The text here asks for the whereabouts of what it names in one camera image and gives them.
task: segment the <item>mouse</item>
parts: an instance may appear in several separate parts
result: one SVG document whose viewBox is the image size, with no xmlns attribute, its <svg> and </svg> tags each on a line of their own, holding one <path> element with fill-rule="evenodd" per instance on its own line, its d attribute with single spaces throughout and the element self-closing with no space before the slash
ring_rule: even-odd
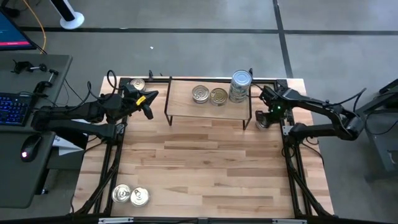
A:
<svg viewBox="0 0 398 224">
<path fill-rule="evenodd" d="M 32 162 L 36 158 L 41 140 L 42 137 L 39 134 L 31 135 L 25 140 L 21 149 L 21 159 L 23 162 Z"/>
</svg>

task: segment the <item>computer monitor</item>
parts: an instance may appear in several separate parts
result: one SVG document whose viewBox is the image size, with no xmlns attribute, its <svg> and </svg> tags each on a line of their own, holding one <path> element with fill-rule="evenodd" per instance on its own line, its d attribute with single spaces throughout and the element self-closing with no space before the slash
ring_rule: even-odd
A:
<svg viewBox="0 0 398 224">
<path fill-rule="evenodd" d="M 35 49 L 33 42 L 0 9 L 0 51 Z"/>
</svg>

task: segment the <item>metal can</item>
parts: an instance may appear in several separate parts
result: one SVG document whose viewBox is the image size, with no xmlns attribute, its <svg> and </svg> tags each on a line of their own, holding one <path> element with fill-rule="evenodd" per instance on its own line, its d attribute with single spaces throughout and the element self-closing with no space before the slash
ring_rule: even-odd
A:
<svg viewBox="0 0 398 224">
<path fill-rule="evenodd" d="M 234 73 L 229 87 L 229 99 L 233 103 L 241 103 L 246 99 L 251 80 L 252 77 L 247 71 L 239 70 Z"/>
<path fill-rule="evenodd" d="M 119 184 L 112 191 L 112 199 L 116 203 L 127 202 L 131 195 L 131 189 L 126 184 Z"/>
<path fill-rule="evenodd" d="M 203 85 L 195 86 L 192 89 L 192 98 L 196 103 L 206 103 L 209 99 L 209 89 Z"/>
<path fill-rule="evenodd" d="M 149 192 L 145 188 L 137 187 L 132 191 L 130 200 L 134 206 L 144 206 L 149 201 Z"/>
<path fill-rule="evenodd" d="M 251 80 L 252 77 L 249 72 L 245 70 L 238 70 L 232 76 L 231 85 L 235 90 L 248 90 Z"/>
<path fill-rule="evenodd" d="M 130 84 L 134 86 L 134 88 L 136 88 L 137 90 L 145 91 L 146 89 L 145 81 L 141 78 L 131 80 Z"/>
<path fill-rule="evenodd" d="M 223 106 L 228 98 L 227 92 L 222 88 L 215 88 L 210 93 L 210 103 L 215 106 Z"/>
</svg>

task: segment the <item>keyboard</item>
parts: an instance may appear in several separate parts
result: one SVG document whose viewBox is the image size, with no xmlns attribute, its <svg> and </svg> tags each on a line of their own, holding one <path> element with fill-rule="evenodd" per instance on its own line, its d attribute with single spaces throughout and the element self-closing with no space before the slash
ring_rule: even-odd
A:
<svg viewBox="0 0 398 224">
<path fill-rule="evenodd" d="M 0 125 L 25 126 L 31 103 L 31 95 L 0 93 Z"/>
</svg>

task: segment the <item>concrete floor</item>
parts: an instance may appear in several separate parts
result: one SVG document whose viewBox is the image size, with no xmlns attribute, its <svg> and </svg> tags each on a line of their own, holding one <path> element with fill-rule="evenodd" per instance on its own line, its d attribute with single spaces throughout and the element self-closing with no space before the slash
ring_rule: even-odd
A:
<svg viewBox="0 0 398 224">
<path fill-rule="evenodd" d="M 84 13 L 83 27 L 277 29 L 272 0 L 70 0 Z M 395 0 L 279 0 L 284 29 L 398 30 Z M 46 27 L 58 27 L 59 15 L 49 1 L 34 7 Z M 16 19 L 37 27 L 29 11 Z M 39 45 L 41 32 L 27 32 Z M 286 35 L 294 78 L 303 78 L 315 98 L 341 101 L 368 88 L 359 106 L 397 78 L 398 35 Z M 151 69 L 173 76 L 230 77 L 238 69 L 254 69 L 256 77 L 285 78 L 278 34 L 176 34 L 48 32 L 49 54 L 74 60 L 68 81 L 80 95 L 86 81 L 99 92 L 108 69 L 118 75 L 146 75 Z M 63 93 L 59 99 L 66 100 Z M 72 103 L 78 99 L 71 94 Z M 315 123 L 328 120 L 315 114 Z M 398 222 L 398 184 L 372 184 L 364 175 L 379 165 L 362 134 L 355 142 L 321 138 L 325 172 L 336 215 L 343 218 Z M 77 172 L 53 172 L 52 190 L 36 197 L 27 210 L 1 209 L 2 219 L 63 215 L 76 185 Z"/>
</svg>

